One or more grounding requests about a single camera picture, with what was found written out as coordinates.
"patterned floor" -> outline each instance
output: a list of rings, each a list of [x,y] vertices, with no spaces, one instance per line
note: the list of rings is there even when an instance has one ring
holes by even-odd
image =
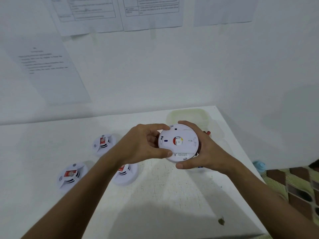
[[[319,160],[310,166],[267,170],[261,174],[278,195],[319,226]],[[271,239],[263,235],[255,239]]]

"white table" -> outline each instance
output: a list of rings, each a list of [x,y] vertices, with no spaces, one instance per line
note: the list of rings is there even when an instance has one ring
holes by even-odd
[[[213,139],[260,179],[215,106],[199,107],[213,119]],[[67,165],[91,160],[93,140],[119,139],[138,123],[163,123],[171,110],[0,126],[0,231],[21,237],[61,197],[55,184]],[[218,223],[224,217],[225,225]],[[139,164],[137,180],[110,183],[84,238],[208,238],[267,233],[228,177],[177,170],[166,159]]]

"blue plastic object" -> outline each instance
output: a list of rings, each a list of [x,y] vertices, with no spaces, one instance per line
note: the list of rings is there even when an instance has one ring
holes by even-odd
[[[259,161],[259,160],[254,161],[253,165],[255,166],[255,168],[257,169],[258,173],[260,173],[260,174],[266,171],[266,165],[263,162]]]

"paper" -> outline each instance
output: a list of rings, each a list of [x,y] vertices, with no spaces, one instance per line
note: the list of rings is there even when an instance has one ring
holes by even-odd
[[[3,48],[48,104],[91,102],[58,34],[13,38]]]
[[[123,31],[117,0],[45,0],[61,36]]]
[[[258,0],[195,0],[194,27],[253,20]]]
[[[124,31],[183,25],[184,0],[118,0]]]

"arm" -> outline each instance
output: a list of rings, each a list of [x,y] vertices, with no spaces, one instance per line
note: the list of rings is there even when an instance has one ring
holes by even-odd
[[[230,156],[193,123],[180,121],[192,128],[200,141],[199,155],[179,162],[178,169],[203,166],[227,175],[253,209],[273,238],[318,239],[319,227],[281,199],[240,161]]]
[[[120,166],[172,155],[170,150],[157,147],[160,134],[157,130],[169,128],[165,124],[133,127],[22,239],[81,238]]]

